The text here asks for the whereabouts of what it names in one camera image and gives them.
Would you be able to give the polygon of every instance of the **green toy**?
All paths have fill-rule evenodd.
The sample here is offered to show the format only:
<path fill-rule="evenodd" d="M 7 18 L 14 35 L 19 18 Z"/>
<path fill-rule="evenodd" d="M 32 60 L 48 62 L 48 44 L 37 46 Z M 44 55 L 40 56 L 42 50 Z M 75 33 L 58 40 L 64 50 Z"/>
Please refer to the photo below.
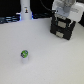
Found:
<path fill-rule="evenodd" d="M 27 50 L 23 50 L 22 53 L 21 53 L 21 56 L 23 58 L 26 58 L 28 56 L 28 51 Z"/>

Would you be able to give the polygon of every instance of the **white tabletop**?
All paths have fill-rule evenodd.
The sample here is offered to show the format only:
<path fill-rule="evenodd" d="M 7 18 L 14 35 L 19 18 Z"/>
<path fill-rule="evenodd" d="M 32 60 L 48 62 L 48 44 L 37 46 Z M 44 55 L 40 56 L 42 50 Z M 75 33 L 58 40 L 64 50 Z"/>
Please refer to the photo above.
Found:
<path fill-rule="evenodd" d="M 68 41 L 50 25 L 50 18 L 0 24 L 0 84 L 84 84 L 84 27 L 77 23 Z"/>

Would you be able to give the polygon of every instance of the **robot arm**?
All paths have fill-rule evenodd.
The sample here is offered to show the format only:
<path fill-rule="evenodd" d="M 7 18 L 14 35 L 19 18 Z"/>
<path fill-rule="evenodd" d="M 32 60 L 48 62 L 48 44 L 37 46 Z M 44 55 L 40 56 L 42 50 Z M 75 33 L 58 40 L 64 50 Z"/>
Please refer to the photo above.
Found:
<path fill-rule="evenodd" d="M 54 0 L 50 32 L 69 40 L 76 22 L 81 20 L 84 6 L 76 0 Z"/>
<path fill-rule="evenodd" d="M 30 9 L 30 0 L 20 0 L 21 4 L 21 20 L 31 20 L 32 12 Z"/>
<path fill-rule="evenodd" d="M 54 0 L 52 11 L 58 16 L 79 22 L 84 11 L 84 5 L 76 2 L 76 0 Z"/>

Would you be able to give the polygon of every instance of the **cable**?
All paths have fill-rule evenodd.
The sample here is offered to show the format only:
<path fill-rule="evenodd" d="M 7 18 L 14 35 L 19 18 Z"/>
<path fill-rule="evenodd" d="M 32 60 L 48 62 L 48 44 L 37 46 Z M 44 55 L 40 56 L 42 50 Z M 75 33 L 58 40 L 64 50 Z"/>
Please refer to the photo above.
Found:
<path fill-rule="evenodd" d="M 48 10 L 48 11 L 51 11 L 51 12 L 52 12 L 52 10 L 51 10 L 51 9 L 47 8 L 47 7 L 43 4 L 42 0 L 40 0 L 40 2 L 41 2 L 41 4 L 42 4 L 42 6 L 43 6 L 46 10 Z"/>

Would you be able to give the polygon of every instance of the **small green object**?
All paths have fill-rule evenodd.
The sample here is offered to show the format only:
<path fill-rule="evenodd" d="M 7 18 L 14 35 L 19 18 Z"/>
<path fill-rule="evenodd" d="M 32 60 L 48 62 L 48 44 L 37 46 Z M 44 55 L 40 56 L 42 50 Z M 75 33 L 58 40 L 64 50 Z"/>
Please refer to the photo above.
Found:
<path fill-rule="evenodd" d="M 23 50 L 22 53 L 21 53 L 21 56 L 23 58 L 26 58 L 28 56 L 28 51 L 27 50 Z"/>

